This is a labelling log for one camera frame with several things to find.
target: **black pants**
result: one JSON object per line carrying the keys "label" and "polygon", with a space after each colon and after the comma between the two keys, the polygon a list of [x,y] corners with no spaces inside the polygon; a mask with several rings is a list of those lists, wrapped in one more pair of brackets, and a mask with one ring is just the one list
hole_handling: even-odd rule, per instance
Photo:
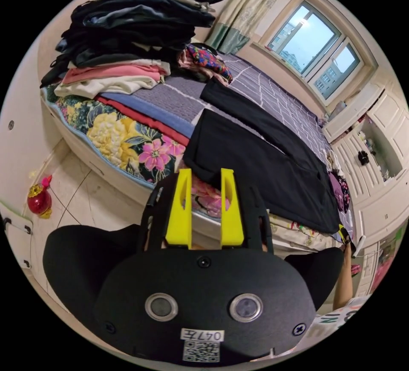
{"label": "black pants", "polygon": [[[138,231],[138,225],[115,232],[75,225],[58,228],[47,238],[43,266],[49,284],[69,312],[101,339],[106,332],[94,319],[95,301],[111,270],[141,249]],[[334,288],[343,253],[332,248],[290,255],[286,261],[304,278],[318,309]]]}
{"label": "black pants", "polygon": [[321,182],[329,182],[326,166],[306,143],[248,98],[222,85],[214,77],[204,87],[200,98],[258,132],[296,164],[314,171]]}
{"label": "black pants", "polygon": [[218,189],[220,169],[233,169],[235,175],[256,184],[270,213],[322,233],[338,232],[338,206],[326,171],[318,163],[314,169],[307,156],[294,150],[297,146],[284,133],[279,143],[292,156],[229,119],[204,110],[183,159],[199,179]]}

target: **hand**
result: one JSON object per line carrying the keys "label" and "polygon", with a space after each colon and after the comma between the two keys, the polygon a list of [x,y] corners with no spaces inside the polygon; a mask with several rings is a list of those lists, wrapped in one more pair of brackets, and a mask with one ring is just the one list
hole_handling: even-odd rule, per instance
{"label": "hand", "polygon": [[341,250],[344,252],[344,263],[351,264],[351,257],[352,257],[351,243],[347,243],[346,245],[343,244],[341,246]]}

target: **red toy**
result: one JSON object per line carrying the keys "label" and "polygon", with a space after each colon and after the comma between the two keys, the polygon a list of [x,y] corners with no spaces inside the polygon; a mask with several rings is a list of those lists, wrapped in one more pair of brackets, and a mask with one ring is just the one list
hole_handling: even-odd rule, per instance
{"label": "red toy", "polygon": [[46,177],[41,184],[33,185],[27,196],[27,206],[30,211],[42,219],[49,219],[51,216],[51,196],[47,189],[50,186],[52,176]]}

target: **green curtain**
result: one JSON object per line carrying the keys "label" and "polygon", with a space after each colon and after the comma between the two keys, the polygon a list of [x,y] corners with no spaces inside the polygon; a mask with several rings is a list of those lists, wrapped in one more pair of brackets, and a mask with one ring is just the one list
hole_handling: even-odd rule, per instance
{"label": "green curtain", "polygon": [[231,0],[217,18],[206,44],[225,54],[236,54],[254,34],[276,0]]}

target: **yellow clip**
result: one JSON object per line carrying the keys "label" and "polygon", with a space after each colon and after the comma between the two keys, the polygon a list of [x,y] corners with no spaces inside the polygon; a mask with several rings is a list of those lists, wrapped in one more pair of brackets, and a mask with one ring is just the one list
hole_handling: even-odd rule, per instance
{"label": "yellow clip", "polygon": [[181,169],[178,175],[165,239],[170,246],[192,249],[192,170]]}
{"label": "yellow clip", "polygon": [[[230,202],[226,210],[226,197]],[[220,229],[220,246],[241,246],[244,242],[244,231],[240,215],[234,172],[222,168],[222,222]]]}

